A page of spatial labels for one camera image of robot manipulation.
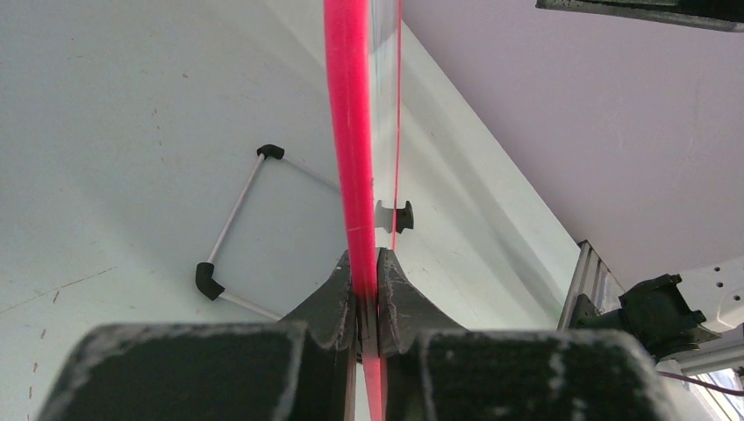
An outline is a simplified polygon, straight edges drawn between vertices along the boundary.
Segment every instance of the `cable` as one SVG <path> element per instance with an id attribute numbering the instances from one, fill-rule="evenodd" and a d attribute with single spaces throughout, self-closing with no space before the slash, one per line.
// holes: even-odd
<path id="1" fill-rule="evenodd" d="M 721 388 L 720 386 L 717 386 L 712 383 L 702 382 L 698 379 L 693 379 L 692 377 L 688 377 L 686 375 L 676 375 L 674 373 L 667 373 L 666 371 L 657 371 L 656 373 L 658 373 L 658 375 L 660 375 L 661 377 L 668 377 L 669 379 L 681 380 L 683 382 L 690 382 L 690 383 L 697 384 L 698 386 L 702 386 L 707 389 L 715 390 L 720 393 L 725 393 L 727 395 L 744 396 L 744 390 L 733 390 L 733 389 Z"/>

